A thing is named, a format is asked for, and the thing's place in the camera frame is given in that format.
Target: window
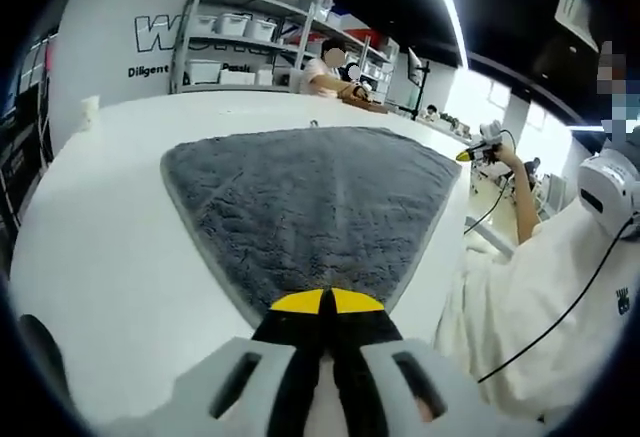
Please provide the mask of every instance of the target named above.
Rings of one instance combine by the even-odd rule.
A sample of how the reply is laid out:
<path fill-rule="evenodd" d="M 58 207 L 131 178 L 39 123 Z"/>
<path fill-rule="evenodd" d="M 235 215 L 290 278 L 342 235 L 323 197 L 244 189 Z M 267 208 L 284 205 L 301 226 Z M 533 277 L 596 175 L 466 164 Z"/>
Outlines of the window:
<path fill-rule="evenodd" d="M 458 69 L 445 112 L 467 124 L 472 133 L 480 125 L 494 120 L 502 122 L 509 104 L 511 89 L 471 70 Z"/>
<path fill-rule="evenodd" d="M 571 132 L 562 122 L 532 102 L 518 143 L 518 156 L 524 162 L 538 157 L 539 174 L 562 176 L 571 140 Z"/>

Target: white headset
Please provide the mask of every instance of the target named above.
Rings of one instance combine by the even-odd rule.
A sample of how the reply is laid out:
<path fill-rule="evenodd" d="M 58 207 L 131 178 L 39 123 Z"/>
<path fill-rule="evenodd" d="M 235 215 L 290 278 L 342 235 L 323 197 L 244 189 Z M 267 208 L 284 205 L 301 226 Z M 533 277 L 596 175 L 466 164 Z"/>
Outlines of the white headset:
<path fill-rule="evenodd" d="M 640 127 L 627 140 L 622 145 L 605 145 L 600 155 L 588 158 L 578 169 L 580 202 L 607 233 L 620 234 L 619 238 L 640 230 L 640 163 L 630 160 L 638 160 Z M 620 233 L 629 220 L 633 223 Z"/>

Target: black cable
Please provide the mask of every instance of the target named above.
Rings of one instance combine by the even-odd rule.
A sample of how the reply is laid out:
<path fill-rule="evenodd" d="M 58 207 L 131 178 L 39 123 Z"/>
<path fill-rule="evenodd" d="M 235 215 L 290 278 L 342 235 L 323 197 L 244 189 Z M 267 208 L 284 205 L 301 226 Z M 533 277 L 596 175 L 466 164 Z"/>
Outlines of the black cable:
<path fill-rule="evenodd" d="M 513 143 L 513 150 L 515 152 L 515 150 L 516 150 L 516 139 L 513 138 L 513 134 L 511 132 L 509 132 L 507 129 L 502 129 L 500 131 L 500 133 L 501 134 L 507 134 L 509 137 L 511 137 L 511 142 Z M 508 185 L 509 185 L 509 179 L 507 179 L 507 181 L 502 186 L 502 190 L 500 191 L 500 195 L 498 195 L 498 198 L 496 199 L 496 203 L 493 204 L 493 207 L 491 207 L 482 217 L 480 217 L 478 220 L 476 220 L 475 223 L 473 225 L 471 225 L 467 230 L 465 230 L 462 235 L 467 235 L 469 232 L 471 232 L 473 229 L 475 229 L 478 225 L 480 225 L 480 223 L 484 219 L 486 219 L 491 212 L 494 211 L 494 209 L 500 203 L 500 199 L 502 198 L 502 195 L 504 194 L 504 191 L 507 190 L 507 186 Z"/>
<path fill-rule="evenodd" d="M 514 355 L 513 357 L 511 357 L 509 360 L 507 360 L 504 364 L 500 365 L 499 367 L 497 367 L 496 369 L 492 370 L 491 372 L 489 372 L 487 375 L 485 375 L 484 377 L 482 377 L 480 380 L 478 380 L 478 383 L 482 383 L 485 380 L 487 380 L 489 377 L 492 377 L 493 375 L 497 374 L 498 372 L 500 372 L 502 369 L 504 369 L 507 365 L 509 365 L 510 363 L 512 363 L 513 361 L 515 361 L 516 359 L 518 359 L 520 356 L 522 356 L 522 354 L 524 354 L 525 352 L 527 352 L 529 349 L 531 349 L 534 345 L 536 345 L 538 342 L 540 342 L 542 339 L 544 339 L 547 335 L 549 335 L 549 333 L 555 329 L 560 322 L 562 322 L 564 320 L 564 318 L 569 315 L 569 313 L 575 308 L 576 305 L 578 305 L 578 303 L 580 302 L 580 300 L 582 300 L 582 297 L 584 297 L 584 295 L 587 293 L 587 291 L 589 290 L 589 287 L 591 287 L 591 284 L 593 284 L 593 281 L 596 279 L 596 277 L 598 276 L 598 274 L 600 273 L 600 270 L 602 269 L 602 266 L 604 266 L 605 262 L 607 261 L 607 258 L 609 257 L 609 254 L 611 253 L 611 251 L 613 250 L 613 247 L 616 245 L 616 243 L 618 242 L 618 240 L 620 240 L 620 236 L 622 235 L 622 233 L 625 231 L 625 229 L 627 227 L 629 227 L 631 224 L 633 224 L 633 219 L 629 219 L 629 221 L 627 223 L 624 224 L 624 226 L 620 229 L 620 231 L 618 232 L 618 235 L 615 236 L 615 238 L 613 239 L 613 242 L 611 242 L 611 245 L 609 246 L 609 248 L 607 249 L 607 251 L 604 254 L 604 257 L 602 257 L 602 260 L 600 261 L 600 264 L 598 265 L 598 267 L 596 268 L 596 271 L 593 273 L 593 276 L 591 277 L 591 279 L 589 279 L 589 282 L 587 282 L 587 285 L 585 286 L 585 288 L 582 290 L 582 292 L 580 292 L 580 295 L 578 295 L 578 298 L 573 302 L 573 304 L 571 304 L 569 306 L 569 308 L 567 310 L 565 310 L 565 312 L 560 316 L 560 318 L 558 320 L 556 320 L 553 325 L 551 325 L 551 327 L 549 327 L 547 330 L 545 330 L 537 339 L 535 339 L 533 342 L 531 342 L 529 345 L 527 345 L 524 349 L 522 349 L 520 352 L 518 352 L 516 355 Z"/>

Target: metal shelving unit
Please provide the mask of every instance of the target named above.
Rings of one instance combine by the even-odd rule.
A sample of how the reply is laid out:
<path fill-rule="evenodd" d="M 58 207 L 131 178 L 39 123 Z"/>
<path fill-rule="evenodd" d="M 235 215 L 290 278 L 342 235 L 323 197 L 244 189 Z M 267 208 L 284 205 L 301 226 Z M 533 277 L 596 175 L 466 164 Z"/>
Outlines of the metal shelving unit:
<path fill-rule="evenodd" d="M 278 20 L 278 27 L 276 28 L 275 33 L 276 40 L 281 35 L 286 22 L 297 24 L 301 27 L 300 42 L 298 45 L 290 45 L 280 44 L 273 41 L 258 41 L 242 36 L 228 36 L 214 33 L 207 35 L 194 34 L 192 32 L 192 26 L 190 24 L 193 22 L 196 15 L 199 15 L 198 8 L 201 5 L 237 8 L 241 9 L 243 12 L 252 12 L 276 19 Z M 219 41 L 242 47 L 264 49 L 268 51 L 270 55 L 272 55 L 273 65 L 275 65 L 275 59 L 278 55 L 281 55 L 283 57 L 295 56 L 295 63 L 292 64 L 292 68 L 299 70 L 302 68 L 304 59 L 316 57 L 316 55 L 306 50 L 309 34 L 311 31 L 313 31 L 324 34 L 327 37 L 339 38 L 340 40 L 344 41 L 347 45 L 348 50 L 359 54 L 360 59 L 358 65 L 360 66 L 360 68 L 364 67 L 364 63 L 367 59 L 376 64 L 391 63 L 391 60 L 387 56 L 370 47 L 370 39 L 368 37 L 365 42 L 361 42 L 352 35 L 344 32 L 343 30 L 336 29 L 326 22 L 317 20 L 315 18 L 315 14 L 315 4 L 311 5 L 309 11 L 304 11 L 292 5 L 286 4 L 284 2 L 278 2 L 276 0 L 186 0 L 182 11 L 182 19 L 178 27 L 176 45 L 171 61 L 169 93 L 175 94 L 182 92 L 209 90 L 260 90 L 270 92 L 283 92 L 287 89 L 287 87 L 284 86 L 259 85 L 184 85 L 183 76 L 185 75 L 190 42 L 214 43 L 216 41 Z M 368 77 L 375 81 L 382 80 L 375 79 L 372 76 Z"/>

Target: black ceiling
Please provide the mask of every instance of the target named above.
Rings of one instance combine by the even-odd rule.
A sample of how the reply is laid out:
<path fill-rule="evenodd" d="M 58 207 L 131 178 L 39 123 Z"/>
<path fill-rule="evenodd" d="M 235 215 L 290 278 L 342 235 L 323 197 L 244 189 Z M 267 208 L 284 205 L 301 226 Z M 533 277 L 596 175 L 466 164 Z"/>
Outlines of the black ceiling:
<path fill-rule="evenodd" d="M 442 0 L 334 1 L 401 45 L 414 46 L 423 57 L 458 62 Z M 505 82 L 522 97 L 533 96 L 567 123 L 575 123 L 578 115 L 600 124 L 595 111 L 597 55 L 555 21 L 559 0 L 454 2 L 472 69 Z M 537 88 L 548 92 L 539 93 Z"/>

